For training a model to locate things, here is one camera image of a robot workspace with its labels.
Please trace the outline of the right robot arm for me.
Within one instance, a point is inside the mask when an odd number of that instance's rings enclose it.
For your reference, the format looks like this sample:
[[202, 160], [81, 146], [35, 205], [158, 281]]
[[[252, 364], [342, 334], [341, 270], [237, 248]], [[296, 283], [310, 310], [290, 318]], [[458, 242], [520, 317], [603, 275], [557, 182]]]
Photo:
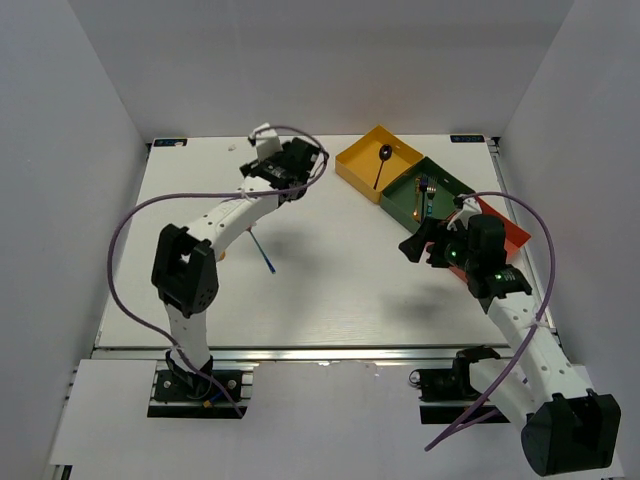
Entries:
[[452, 223], [426, 219], [399, 245], [413, 263], [422, 254], [434, 268], [455, 267], [471, 295], [499, 328], [524, 376], [487, 349], [470, 350], [451, 374], [453, 390], [472, 399], [486, 394], [520, 432], [523, 453], [539, 476], [611, 466], [621, 410], [610, 394], [596, 393], [571, 365], [550, 330], [535, 319], [531, 287], [508, 264], [501, 218], [475, 214]]

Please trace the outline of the black spoon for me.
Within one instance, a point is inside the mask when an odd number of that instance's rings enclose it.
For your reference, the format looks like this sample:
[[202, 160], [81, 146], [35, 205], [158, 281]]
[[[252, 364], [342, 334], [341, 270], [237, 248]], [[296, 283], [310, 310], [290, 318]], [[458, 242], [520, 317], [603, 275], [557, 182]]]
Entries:
[[383, 144], [380, 147], [380, 149], [378, 151], [378, 158], [380, 160], [380, 165], [379, 165], [379, 169], [378, 169], [378, 172], [376, 174], [376, 178], [375, 178], [374, 185], [373, 185], [373, 189], [374, 190], [376, 190], [378, 188], [383, 167], [384, 167], [385, 163], [392, 157], [392, 155], [393, 155], [393, 148], [392, 148], [392, 146], [390, 144]]

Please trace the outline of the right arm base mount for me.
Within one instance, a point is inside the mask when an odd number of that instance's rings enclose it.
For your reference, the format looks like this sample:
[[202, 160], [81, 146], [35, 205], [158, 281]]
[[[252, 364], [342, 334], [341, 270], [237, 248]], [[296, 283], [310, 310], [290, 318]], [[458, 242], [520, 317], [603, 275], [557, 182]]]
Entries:
[[420, 392], [421, 423], [452, 423], [480, 396], [470, 384], [469, 366], [480, 360], [500, 358], [494, 349], [477, 346], [458, 351], [450, 367], [413, 370], [408, 382]]

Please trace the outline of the silver fork green handle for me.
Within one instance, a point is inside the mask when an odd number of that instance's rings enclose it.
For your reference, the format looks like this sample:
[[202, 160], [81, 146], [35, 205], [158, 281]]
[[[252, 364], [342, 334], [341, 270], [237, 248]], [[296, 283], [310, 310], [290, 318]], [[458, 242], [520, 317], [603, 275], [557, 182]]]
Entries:
[[433, 213], [433, 201], [435, 199], [435, 195], [437, 192], [437, 178], [433, 176], [429, 176], [426, 180], [425, 185], [425, 196], [426, 196], [426, 209], [425, 215], [427, 217], [431, 216]]

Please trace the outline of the ornate gold fork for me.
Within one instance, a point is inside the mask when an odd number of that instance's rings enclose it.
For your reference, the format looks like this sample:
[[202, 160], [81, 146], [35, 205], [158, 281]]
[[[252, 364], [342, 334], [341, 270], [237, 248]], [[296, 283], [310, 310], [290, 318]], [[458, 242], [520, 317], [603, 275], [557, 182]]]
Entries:
[[412, 218], [416, 222], [421, 221], [421, 178], [417, 177], [414, 181], [414, 210], [412, 213]]

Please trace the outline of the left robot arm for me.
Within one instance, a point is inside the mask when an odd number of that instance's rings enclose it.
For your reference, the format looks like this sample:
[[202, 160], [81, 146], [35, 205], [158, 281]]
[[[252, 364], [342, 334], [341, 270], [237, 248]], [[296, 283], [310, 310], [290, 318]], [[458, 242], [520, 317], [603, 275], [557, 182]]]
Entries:
[[199, 399], [211, 387], [212, 358], [206, 310], [219, 291], [217, 264], [225, 250], [262, 217], [306, 193], [320, 149], [301, 139], [262, 142], [258, 158], [240, 167], [235, 196], [191, 223], [165, 226], [159, 235], [151, 282], [169, 317], [177, 345], [167, 356], [177, 387]]

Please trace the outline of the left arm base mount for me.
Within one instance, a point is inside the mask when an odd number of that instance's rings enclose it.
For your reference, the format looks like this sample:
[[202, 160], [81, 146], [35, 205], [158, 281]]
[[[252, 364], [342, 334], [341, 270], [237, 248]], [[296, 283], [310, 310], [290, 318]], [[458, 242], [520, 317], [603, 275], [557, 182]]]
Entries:
[[[248, 370], [214, 370], [214, 377], [225, 388], [242, 413], [252, 394], [253, 373]], [[191, 388], [168, 368], [154, 375], [147, 417], [152, 419], [239, 420], [235, 408], [220, 388], [199, 378]]]

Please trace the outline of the purple iridescent fork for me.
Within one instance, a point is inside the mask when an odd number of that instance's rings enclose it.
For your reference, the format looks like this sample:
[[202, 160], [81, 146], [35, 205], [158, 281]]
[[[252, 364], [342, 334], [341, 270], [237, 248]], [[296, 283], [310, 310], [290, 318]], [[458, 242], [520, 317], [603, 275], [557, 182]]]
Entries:
[[418, 189], [420, 194], [422, 195], [422, 198], [425, 198], [428, 188], [429, 188], [429, 177], [426, 176], [425, 174], [422, 174], [418, 182]]

